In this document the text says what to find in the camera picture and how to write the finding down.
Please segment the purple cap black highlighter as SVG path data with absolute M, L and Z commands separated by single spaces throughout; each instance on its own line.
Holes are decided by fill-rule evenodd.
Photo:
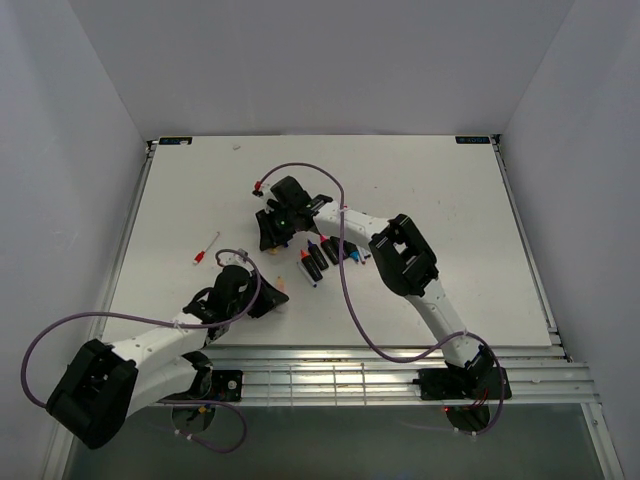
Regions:
M 311 240 L 307 241 L 308 252 L 316 263 L 320 271 L 325 271 L 329 268 L 327 260 L 322 253 L 320 247 Z

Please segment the orange cap black highlighter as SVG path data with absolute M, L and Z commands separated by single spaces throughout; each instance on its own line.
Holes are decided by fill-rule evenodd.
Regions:
M 306 250 L 300 251 L 300 263 L 314 282 L 319 282 L 323 279 L 318 265 L 311 254 Z

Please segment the small blue cap white marker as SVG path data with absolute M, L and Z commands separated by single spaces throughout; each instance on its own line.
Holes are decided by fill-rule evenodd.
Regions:
M 302 273 L 303 277 L 307 280 L 307 282 L 311 285 L 312 288 L 317 288 L 317 282 L 311 277 L 305 266 L 301 262 L 296 262 L 297 268 Z

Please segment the pink cap black highlighter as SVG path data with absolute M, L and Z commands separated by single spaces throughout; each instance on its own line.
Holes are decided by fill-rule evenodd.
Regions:
M 332 245 L 329 237 L 330 236 L 324 236 L 324 235 L 320 236 L 320 247 L 321 247 L 322 251 L 324 252 L 324 254 L 327 256 L 327 258 L 329 259 L 329 261 L 333 265 L 338 265 L 341 260 L 337 259 L 335 250 L 333 248 L 333 245 Z

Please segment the light blue cap black highlighter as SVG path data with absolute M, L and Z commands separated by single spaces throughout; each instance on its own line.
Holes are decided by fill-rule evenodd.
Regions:
M 344 240 L 343 241 L 343 250 L 344 253 L 346 254 L 346 256 L 348 258 L 351 258 L 352 260 L 354 260 L 356 263 L 360 262 L 360 254 L 358 251 L 358 248 L 355 244 Z

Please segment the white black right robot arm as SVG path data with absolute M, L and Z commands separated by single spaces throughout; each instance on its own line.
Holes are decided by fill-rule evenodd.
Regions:
M 416 309 L 437 340 L 454 390 L 474 397 L 487 386 L 494 359 L 466 330 L 440 282 L 437 257 L 410 217 L 373 217 L 327 195 L 312 197 L 291 176 L 271 194 L 256 213 L 262 251 L 289 243 L 298 232 L 314 232 L 370 252 L 384 285 Z

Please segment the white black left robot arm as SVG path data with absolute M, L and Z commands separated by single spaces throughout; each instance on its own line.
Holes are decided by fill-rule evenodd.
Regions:
M 82 345 L 45 409 L 90 449 L 104 446 L 129 416 L 159 401 L 173 404 L 186 434 L 205 430 L 216 403 L 239 401 L 242 387 L 241 372 L 216 371 L 205 347 L 228 332 L 231 319 L 259 319 L 288 300 L 257 271 L 228 265 L 169 326 Z

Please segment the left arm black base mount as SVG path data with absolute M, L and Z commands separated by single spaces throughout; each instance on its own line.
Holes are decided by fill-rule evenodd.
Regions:
M 165 400 L 239 402 L 243 378 L 242 370 L 201 370 L 188 389 L 171 394 Z

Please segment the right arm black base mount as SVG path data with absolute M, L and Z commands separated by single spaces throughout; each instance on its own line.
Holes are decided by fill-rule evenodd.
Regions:
M 492 367 L 478 380 L 464 380 L 446 368 L 424 368 L 417 371 L 412 384 L 419 388 L 422 400 L 505 400 L 512 390 L 504 368 Z

